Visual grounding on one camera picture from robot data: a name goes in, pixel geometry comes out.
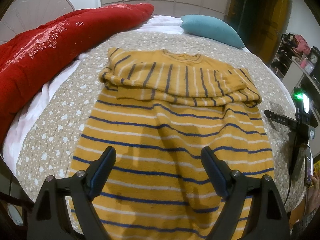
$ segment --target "beige bedspread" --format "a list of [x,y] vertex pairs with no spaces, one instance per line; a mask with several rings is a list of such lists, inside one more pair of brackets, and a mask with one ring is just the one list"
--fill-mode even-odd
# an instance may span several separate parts
[[[78,138],[101,91],[98,73],[108,62],[107,50],[111,46],[138,50],[167,49],[172,53],[201,53],[236,68],[246,67],[262,95],[262,103],[258,108],[272,147],[275,182],[283,201],[285,200],[289,185],[287,163],[291,155],[288,147],[289,130],[280,124],[271,124],[263,111],[269,109],[294,118],[294,109],[262,61],[251,53],[215,41],[186,35],[134,31],[116,34],[93,49],[61,85],[28,133],[16,171],[20,184],[31,199],[35,201],[46,176],[65,177]],[[288,211],[295,208],[304,194],[303,172],[301,171],[299,181],[292,184],[286,204]]]

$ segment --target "clock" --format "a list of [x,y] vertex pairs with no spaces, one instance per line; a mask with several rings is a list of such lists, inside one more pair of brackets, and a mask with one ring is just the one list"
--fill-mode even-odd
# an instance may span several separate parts
[[320,63],[320,51],[318,48],[313,47],[310,54],[308,55],[308,60],[312,63],[313,66],[317,66]]

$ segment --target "screw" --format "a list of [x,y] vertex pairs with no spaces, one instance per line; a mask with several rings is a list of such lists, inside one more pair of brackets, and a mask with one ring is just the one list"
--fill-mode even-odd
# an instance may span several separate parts
[[233,170],[233,171],[231,171],[231,174],[232,174],[234,177],[239,177],[240,174],[241,174],[241,172],[238,171],[238,170]]
[[270,180],[272,180],[272,178],[271,178],[271,176],[270,175],[264,175],[263,176],[264,177],[264,179],[266,180],[266,181],[270,181]]
[[78,177],[83,177],[84,174],[85,174],[85,171],[78,171],[78,172],[77,172],[77,176],[78,176]]
[[53,180],[53,176],[49,175],[48,177],[45,178],[45,180],[49,182],[49,181]]

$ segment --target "mattress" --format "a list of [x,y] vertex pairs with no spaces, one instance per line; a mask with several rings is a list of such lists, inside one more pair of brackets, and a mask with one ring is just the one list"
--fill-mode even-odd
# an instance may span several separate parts
[[[234,67],[245,66],[264,99],[259,105],[261,115],[265,109],[270,109],[294,118],[294,104],[288,91],[260,59],[246,49],[239,50],[210,39],[183,34],[180,25],[179,18],[154,16],[133,31],[111,37],[81,55],[81,59],[56,77],[60,85],[51,86],[54,81],[46,84],[31,104],[21,111],[6,138],[4,158],[31,199],[36,199],[47,175],[57,178],[66,175],[85,120],[100,93],[101,84],[96,76],[107,63],[106,52],[111,46],[145,50],[165,48],[173,53],[201,52]],[[275,182],[284,200],[289,185],[288,129],[275,124],[274,131],[268,119],[263,118],[275,159]],[[299,204],[304,190],[301,178],[292,186],[287,210]]]

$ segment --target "teal pillow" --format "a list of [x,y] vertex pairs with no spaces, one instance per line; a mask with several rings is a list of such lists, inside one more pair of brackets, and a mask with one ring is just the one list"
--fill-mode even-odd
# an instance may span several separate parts
[[188,33],[220,41],[236,48],[245,47],[238,33],[220,19],[192,14],[182,16],[181,19],[181,27]]

